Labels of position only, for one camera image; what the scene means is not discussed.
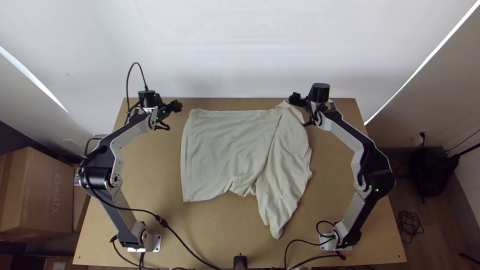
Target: wooden table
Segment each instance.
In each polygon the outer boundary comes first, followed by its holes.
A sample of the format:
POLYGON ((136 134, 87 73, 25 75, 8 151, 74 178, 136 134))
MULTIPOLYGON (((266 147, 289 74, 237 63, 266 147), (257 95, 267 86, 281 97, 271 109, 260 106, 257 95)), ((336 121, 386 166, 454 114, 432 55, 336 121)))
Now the wooden table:
MULTIPOLYGON (((125 166, 122 190, 130 207, 150 210, 168 221, 185 243, 205 260, 222 268, 232 268, 233 257, 242 253, 250 268, 283 267, 285 247, 293 239, 318 243, 315 225, 320 220, 340 220, 354 194, 350 169, 353 152, 332 133, 307 127, 312 149, 310 169, 313 177, 283 235, 275 240, 264 226, 254 196, 232 192, 208 201, 182 201, 180 182, 180 143, 184 124, 194 108, 218 111, 263 110, 274 108, 281 98, 179 98, 183 111, 165 120, 170 131, 157 130, 140 136, 123 151, 125 166)), ((333 99, 345 121, 367 133, 357 102, 351 98, 333 99)), ((125 121, 127 106, 122 103, 115 129, 125 121)), ((191 256, 169 231, 148 214, 136 212, 151 233, 162 234, 160 252, 147 253, 147 267, 206 268, 191 256)), ((320 227, 324 232, 331 227, 320 227)), ((361 229, 362 237, 353 251, 342 252, 346 260, 324 258, 305 266, 373 265, 406 262, 395 217, 388 197, 382 198, 361 229)), ((103 207, 92 199, 76 248, 74 264, 130 266, 114 251, 110 238, 117 233, 103 207)), ((138 262, 139 253, 120 252, 138 262)), ((318 246, 294 243, 287 255, 293 265, 308 258, 329 254, 318 246)))

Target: white t-shirt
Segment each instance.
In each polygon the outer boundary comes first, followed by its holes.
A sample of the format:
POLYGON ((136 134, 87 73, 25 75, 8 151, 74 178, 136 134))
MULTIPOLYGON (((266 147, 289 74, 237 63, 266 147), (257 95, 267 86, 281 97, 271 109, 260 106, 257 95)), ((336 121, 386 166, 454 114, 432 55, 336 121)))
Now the white t-shirt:
POLYGON ((183 201, 255 195, 263 223, 279 239, 312 177, 303 123, 286 101, 269 110, 191 110, 181 140, 183 201))

